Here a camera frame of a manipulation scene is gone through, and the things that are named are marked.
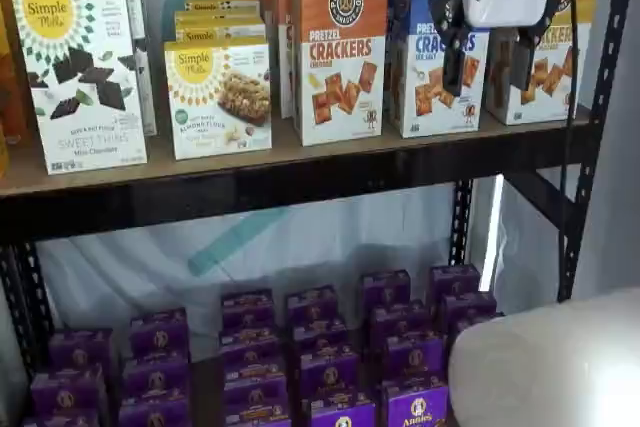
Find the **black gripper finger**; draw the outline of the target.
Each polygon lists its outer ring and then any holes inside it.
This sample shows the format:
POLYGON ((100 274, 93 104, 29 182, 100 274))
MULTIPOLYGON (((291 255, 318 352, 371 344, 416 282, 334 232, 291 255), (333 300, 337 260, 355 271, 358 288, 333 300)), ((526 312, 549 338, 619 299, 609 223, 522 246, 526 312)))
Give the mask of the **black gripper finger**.
POLYGON ((529 89, 535 50, 550 27, 561 0, 546 0, 541 18, 531 26, 519 27, 514 41, 510 84, 521 91, 529 89))
POLYGON ((432 0, 434 28, 444 45, 442 83, 453 96, 462 89, 466 48, 472 26, 466 18, 463 0, 432 0))

